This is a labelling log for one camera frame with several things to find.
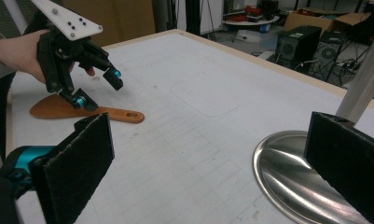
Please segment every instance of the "floor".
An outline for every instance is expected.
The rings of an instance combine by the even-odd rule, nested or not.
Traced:
[[[230,30],[227,28],[227,31],[218,31],[214,35],[209,35],[209,38],[230,48],[259,56],[264,52],[276,50],[278,34],[282,30],[283,27],[278,25],[272,25],[270,30],[265,34],[261,34],[258,30],[252,29],[248,34],[249,36],[253,35],[253,37],[245,40],[240,38],[237,30]],[[347,62],[350,59],[355,59],[358,55],[362,55],[358,61],[363,61],[366,56],[364,51],[368,48],[366,45],[352,41],[348,41],[343,47],[345,49],[337,59],[338,64]],[[327,82],[347,89],[350,87],[350,82],[357,72],[358,70],[342,69],[341,66],[335,66]]]

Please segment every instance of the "white table surface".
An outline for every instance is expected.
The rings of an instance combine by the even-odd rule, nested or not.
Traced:
[[[108,51],[124,87],[75,68],[76,88],[145,121],[111,121],[116,157],[77,223],[293,223],[257,185],[255,147],[307,131],[312,111],[335,114],[343,90],[182,31]],[[12,93],[14,148],[57,145],[79,120],[33,118],[48,93],[30,76],[17,75]],[[374,137],[372,104],[356,128]],[[45,222],[34,192],[18,205],[25,223]]]

